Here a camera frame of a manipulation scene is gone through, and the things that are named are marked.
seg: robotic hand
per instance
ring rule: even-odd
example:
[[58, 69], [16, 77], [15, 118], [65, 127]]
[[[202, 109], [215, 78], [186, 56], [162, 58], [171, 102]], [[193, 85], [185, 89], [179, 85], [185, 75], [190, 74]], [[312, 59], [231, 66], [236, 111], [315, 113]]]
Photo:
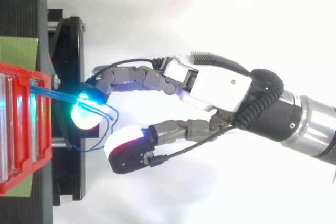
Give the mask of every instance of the robotic hand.
[[[134, 61], [151, 62], [153, 69], [117, 67]], [[168, 120], [146, 129], [128, 126], [114, 132], [105, 143], [105, 153], [116, 173], [160, 165], [234, 128], [336, 165], [336, 109], [284, 90], [282, 80], [271, 71], [250, 73], [221, 56], [192, 52], [184, 57], [122, 61], [96, 67], [93, 73], [86, 84], [105, 100], [112, 91], [163, 90], [200, 110], [217, 110], [209, 122]], [[181, 138], [197, 143], [171, 155], [154, 155], [155, 146]]]

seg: green light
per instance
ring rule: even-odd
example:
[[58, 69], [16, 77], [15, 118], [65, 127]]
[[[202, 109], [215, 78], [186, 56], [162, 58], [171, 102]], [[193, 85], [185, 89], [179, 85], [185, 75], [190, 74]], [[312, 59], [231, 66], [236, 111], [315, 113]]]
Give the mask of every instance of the green light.
[[[99, 105], [96, 102], [89, 100], [89, 97], [84, 92], [79, 94], [77, 101], [101, 110], [104, 113], [108, 113], [110, 110], [105, 105]], [[98, 125], [103, 117], [74, 104], [71, 109], [71, 118], [77, 127], [83, 130], [88, 130]]]

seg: white background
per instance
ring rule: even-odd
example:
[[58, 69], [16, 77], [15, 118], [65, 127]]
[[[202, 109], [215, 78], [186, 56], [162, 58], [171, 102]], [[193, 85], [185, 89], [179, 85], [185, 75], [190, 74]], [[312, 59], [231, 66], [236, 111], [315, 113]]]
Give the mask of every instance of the white background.
[[[210, 51], [249, 70], [272, 70], [287, 90], [336, 105], [335, 3], [49, 0], [48, 5], [87, 24], [86, 77], [95, 66], [122, 59]], [[210, 118], [156, 91], [113, 93], [109, 103], [121, 113], [115, 129]], [[87, 140], [88, 145], [95, 141]], [[180, 141], [159, 151], [186, 145]], [[85, 198], [62, 197], [54, 223], [336, 223], [335, 167], [249, 133], [227, 134], [161, 166], [126, 175], [112, 172], [103, 150], [87, 154], [86, 168]]]

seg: screw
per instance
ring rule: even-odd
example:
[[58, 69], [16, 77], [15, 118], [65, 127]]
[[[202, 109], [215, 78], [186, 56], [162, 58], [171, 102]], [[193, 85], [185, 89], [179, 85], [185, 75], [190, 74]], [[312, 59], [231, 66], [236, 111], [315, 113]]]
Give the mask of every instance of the screw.
[[81, 23], [81, 24], [79, 25], [79, 28], [80, 28], [80, 31], [81, 31], [81, 32], [83, 32], [83, 33], [86, 32], [86, 24], [85, 24], [85, 23]]
[[53, 75], [53, 85], [54, 89], [58, 89], [58, 86], [61, 84], [61, 80], [58, 78], [57, 74]]

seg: plastic container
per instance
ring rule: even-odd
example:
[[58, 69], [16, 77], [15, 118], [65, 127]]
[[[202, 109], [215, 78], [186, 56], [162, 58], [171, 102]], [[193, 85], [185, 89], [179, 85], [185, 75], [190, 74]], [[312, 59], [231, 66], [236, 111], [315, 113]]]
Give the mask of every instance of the plastic container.
[[51, 100], [30, 85], [51, 88], [51, 77], [0, 63], [0, 195], [51, 159]]

